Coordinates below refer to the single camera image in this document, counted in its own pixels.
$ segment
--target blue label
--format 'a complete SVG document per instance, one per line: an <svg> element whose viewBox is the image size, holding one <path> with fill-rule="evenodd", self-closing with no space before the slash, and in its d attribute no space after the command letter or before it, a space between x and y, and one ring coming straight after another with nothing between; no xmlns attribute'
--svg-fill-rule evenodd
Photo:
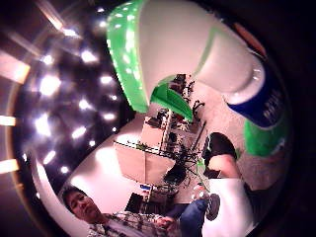
<svg viewBox="0 0 316 237"><path fill-rule="evenodd" d="M262 89L247 102L238 105L227 104L230 109L260 127L275 125L284 109L284 95L276 76L264 65L266 78Z"/></svg>

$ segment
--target floor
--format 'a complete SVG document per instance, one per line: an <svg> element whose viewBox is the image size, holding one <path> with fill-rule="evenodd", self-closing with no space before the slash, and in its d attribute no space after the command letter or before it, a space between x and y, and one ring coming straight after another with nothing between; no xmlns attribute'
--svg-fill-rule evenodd
<svg viewBox="0 0 316 237"><path fill-rule="evenodd" d="M194 91L191 93L191 106L195 100L205 102L205 106L198 109L197 113L201 122L206 121L197 147L202 150L205 138L214 131L219 131L228 136L236 149L240 151L237 161L243 179L252 190L263 190L273 184L278 178L284 177L288 163L285 153L280 151L271 157L254 157L247 154L244 147L243 124L245 119L232 112L223 99L213 89L195 82ZM188 203L192 200L193 187L200 182L200 178L188 173L190 178L181 183L175 203Z"/></svg>

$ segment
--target man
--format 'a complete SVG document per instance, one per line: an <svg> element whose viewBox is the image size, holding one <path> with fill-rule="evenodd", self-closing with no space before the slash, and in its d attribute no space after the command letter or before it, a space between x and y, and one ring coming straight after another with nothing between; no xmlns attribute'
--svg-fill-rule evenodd
<svg viewBox="0 0 316 237"><path fill-rule="evenodd" d="M209 198L192 202L180 217L183 237L246 236L255 226L252 204L231 141L219 132L206 140L203 155Z"/></svg>
<svg viewBox="0 0 316 237"><path fill-rule="evenodd" d="M90 224L88 237L174 237L179 236L177 222L157 214L121 211L101 213L93 200L76 187L62 193L67 209L78 219Z"/></svg>

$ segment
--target dark hair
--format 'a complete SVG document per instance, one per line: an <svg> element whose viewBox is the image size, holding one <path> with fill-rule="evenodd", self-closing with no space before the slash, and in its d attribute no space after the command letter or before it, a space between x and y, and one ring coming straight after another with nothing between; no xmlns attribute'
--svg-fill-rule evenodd
<svg viewBox="0 0 316 237"><path fill-rule="evenodd" d="M84 196L86 196L87 194L84 193L82 190L78 189L77 187L75 186L68 186L66 188L63 189L62 191L62 194L61 194L61 197L62 197L62 201L63 201L63 204L66 206L66 208L71 212L72 212L72 209L70 208L70 205L68 204L67 202L67 197L73 193L73 192L78 192L80 194L83 194Z"/></svg>

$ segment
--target leg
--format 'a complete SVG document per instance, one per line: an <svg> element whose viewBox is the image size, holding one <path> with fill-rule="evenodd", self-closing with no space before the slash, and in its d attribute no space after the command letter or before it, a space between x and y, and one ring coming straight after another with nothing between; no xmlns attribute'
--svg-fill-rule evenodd
<svg viewBox="0 0 316 237"><path fill-rule="evenodd" d="M180 217L182 237L201 237L207 205L207 199L197 199L189 204Z"/></svg>
<svg viewBox="0 0 316 237"><path fill-rule="evenodd" d="M241 178L234 145L227 136L213 132L204 145L204 163L209 170L220 171L225 178Z"/></svg>

